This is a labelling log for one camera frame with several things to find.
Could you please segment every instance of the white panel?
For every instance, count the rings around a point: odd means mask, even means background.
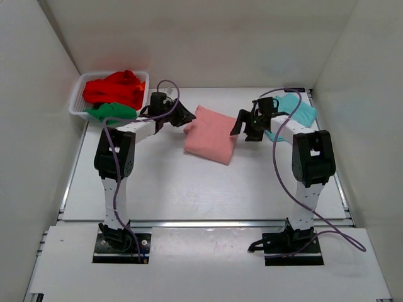
[[[402,1],[358,1],[314,89],[394,301],[403,301],[402,15]]]
[[[154,87],[313,87],[355,1],[48,3],[80,72],[143,69]]]
[[[182,89],[181,101],[192,112],[200,104],[229,116],[252,109],[252,100],[269,88]],[[304,101],[309,103],[306,93]],[[94,168],[101,127],[90,124],[64,213],[65,220],[105,218],[103,187]],[[245,142],[240,134],[229,166],[183,153],[183,128],[166,125],[136,144],[132,175],[127,180],[127,210],[133,220],[285,219],[293,201],[283,192],[273,168],[272,142]],[[291,192],[292,147],[281,142],[277,159],[281,176]],[[324,188],[318,212],[345,218],[332,178]]]
[[[330,235],[321,237],[324,266],[265,267],[247,253],[255,229],[154,228],[150,263],[92,264],[97,226],[50,229],[32,293],[63,301],[354,301],[389,298],[365,230],[345,232],[362,253]]]
[[[82,132],[78,72],[36,1],[0,1],[0,41],[0,301],[22,301]]]

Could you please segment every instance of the green cloth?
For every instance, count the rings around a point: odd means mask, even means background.
[[[100,122],[110,117],[125,118],[128,120],[134,120],[137,117],[135,109],[119,103],[102,104],[98,109],[87,109],[85,112],[89,113]],[[115,123],[118,123],[118,121],[110,120],[106,122],[107,125]]]

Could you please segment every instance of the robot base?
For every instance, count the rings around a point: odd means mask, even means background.
[[[321,246],[318,239],[314,240],[301,252],[291,257],[273,257],[278,254],[288,254],[295,252],[303,247],[290,247],[285,240],[284,232],[281,233],[264,233],[263,234],[263,252],[265,266],[323,266],[323,258]]]
[[[144,251],[145,257],[137,254],[137,247],[134,242],[125,251],[115,250],[99,232],[94,247],[93,263],[121,263],[121,264],[148,264],[151,246],[150,233],[136,233],[140,248]]]

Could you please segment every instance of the white table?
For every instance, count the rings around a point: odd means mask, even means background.
[[[181,102],[192,112],[200,104],[236,117],[251,109],[253,99],[270,88],[181,89]],[[306,93],[304,102],[309,103]],[[63,219],[101,221],[105,199],[94,155],[101,126],[90,123],[72,180]],[[166,125],[136,145],[135,165],[127,181],[127,209],[132,220],[284,220],[293,201],[283,192],[273,170],[272,142],[245,142],[239,135],[229,166],[185,155],[183,128]],[[292,148],[278,144],[280,173],[291,192]],[[335,180],[326,185],[317,207],[326,218],[345,218]]]
[[[50,228],[31,293],[43,302],[354,301],[390,298],[364,229],[344,232],[359,252],[334,235],[320,237],[324,266],[265,267],[246,252],[259,228],[154,228],[148,265],[91,263],[96,223]]]

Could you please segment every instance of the cable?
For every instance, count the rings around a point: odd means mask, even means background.
[[[294,197],[293,194],[291,194],[291,192],[287,189],[287,187],[285,186],[283,179],[281,178],[280,173],[278,172],[278,167],[277,167],[277,161],[276,161],[276,146],[277,146],[277,140],[278,140],[278,136],[281,132],[281,130],[285,127],[285,125],[290,121],[291,117],[294,115],[295,112],[297,112],[298,108],[300,107],[301,103],[302,103],[302,96],[301,94],[296,90],[296,89],[292,89],[292,88],[288,88],[291,91],[294,91],[295,93],[298,94],[299,97],[299,101],[297,106],[295,107],[295,109],[290,113],[290,115],[287,117],[287,119],[280,125],[276,136],[275,136],[275,140],[273,142],[273,165],[275,168],[275,173],[276,173],[276,177],[278,179],[278,182],[280,183],[281,187],[283,188],[284,192],[286,192],[286,194],[295,202],[297,203],[299,206],[303,207],[304,209],[306,209],[307,211],[311,211],[313,212],[313,214],[315,214],[316,217],[318,217],[320,220],[322,220],[324,223],[326,223],[327,225],[329,225],[333,230],[327,230],[327,231],[322,231],[317,233],[316,235],[314,235],[310,241],[304,245],[301,249],[297,250],[296,252],[292,252],[292,253],[288,253],[288,254],[280,254],[280,255],[273,255],[273,256],[267,256],[268,258],[279,258],[279,257],[289,257],[289,256],[294,256],[295,254],[301,252],[302,250],[304,250],[308,245],[310,245],[312,243],[312,241],[314,241],[319,235],[325,234],[325,233],[336,233],[340,236],[342,236],[348,243],[350,243],[353,247],[355,247],[356,249],[358,249],[361,252],[366,252],[366,248],[365,246],[359,242],[357,239],[343,233],[341,230],[339,230],[338,227],[336,227],[335,225],[333,225],[329,220],[327,220],[326,218],[324,218],[322,215],[320,215],[318,212],[314,211],[313,209],[309,208],[308,206],[304,205],[302,202],[300,202],[297,198]],[[262,95],[260,95],[259,99],[269,93],[273,93],[275,91],[282,91],[284,90],[284,88],[278,88],[278,89],[273,89],[271,91],[268,91]]]
[[[134,242],[135,242],[136,248],[137,248],[137,255],[138,255],[138,257],[139,257],[139,263],[141,262],[141,256],[140,256],[140,255],[141,255],[141,251],[140,251],[139,241],[137,240],[137,236],[136,236],[136,234],[132,231],[132,229],[130,228],[130,220],[129,220],[129,224],[128,224],[128,225],[125,225],[125,224],[122,222],[122,219],[120,219],[119,213],[118,213],[117,210],[116,210],[116,197],[118,196],[118,192],[119,192],[119,189],[120,189],[120,183],[121,183],[121,181],[122,181],[122,178],[120,177],[120,167],[119,167],[118,155],[117,155],[117,153],[116,153],[115,146],[113,146],[112,138],[111,138],[111,135],[110,135],[110,133],[109,133],[109,131],[108,131],[108,126],[106,125],[106,123],[107,123],[108,121],[110,121],[110,120],[122,121],[122,122],[128,122],[128,121],[129,121],[129,122],[132,122],[132,123],[139,123],[139,122],[146,122],[146,121],[157,120],[157,119],[159,119],[159,118],[163,118],[163,117],[165,117],[165,116],[167,116],[167,115],[170,115],[170,114],[175,110],[175,108],[177,107],[177,105],[178,105],[178,103],[179,103],[179,97],[180,97],[179,87],[178,87],[173,81],[170,81],[170,80],[162,80],[162,81],[160,81],[160,82],[158,83],[158,85],[157,85],[157,91],[159,91],[159,86],[160,86],[163,82],[171,83],[173,86],[175,86],[175,88],[176,88],[176,90],[177,90],[177,92],[178,92],[178,97],[176,98],[176,102],[174,103],[174,106],[173,106],[173,107],[171,108],[171,110],[169,110],[167,113],[164,113],[163,115],[159,115],[159,116],[153,116],[152,118],[145,118],[145,119],[143,119],[143,120],[136,120],[136,119],[132,120],[132,119],[114,118],[114,117],[105,118],[105,119],[103,120],[103,128],[104,128],[104,130],[105,130],[106,138],[108,139],[108,143],[109,143],[109,146],[110,146],[111,151],[112,151],[112,154],[113,154],[113,159],[115,160],[116,174],[117,174],[116,190],[115,190],[115,193],[114,193],[114,195],[113,195],[113,212],[115,213],[116,219],[119,221],[120,225],[121,225],[123,228],[125,228],[126,230],[128,230],[129,233],[133,236]]]

